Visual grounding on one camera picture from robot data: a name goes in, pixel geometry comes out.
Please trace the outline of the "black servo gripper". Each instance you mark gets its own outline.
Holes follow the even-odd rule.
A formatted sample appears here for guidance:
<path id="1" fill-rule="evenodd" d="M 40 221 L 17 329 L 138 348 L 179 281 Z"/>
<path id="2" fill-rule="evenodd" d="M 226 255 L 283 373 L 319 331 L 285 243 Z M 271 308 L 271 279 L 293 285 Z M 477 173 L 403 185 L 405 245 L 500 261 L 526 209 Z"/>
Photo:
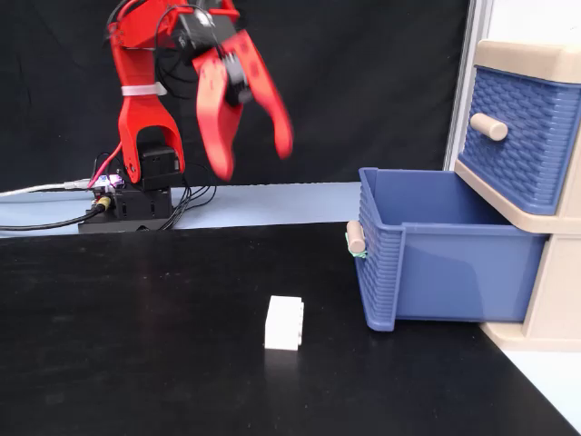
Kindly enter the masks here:
<path id="1" fill-rule="evenodd" d="M 291 155 L 293 129 L 286 106 L 249 34 L 224 15 L 200 9 L 180 14 L 175 46 L 183 64 L 198 74 L 196 116 L 202 143 L 214 173 L 230 181 L 234 171 L 232 143 L 242 104 L 252 97 L 270 116 L 278 156 Z"/>

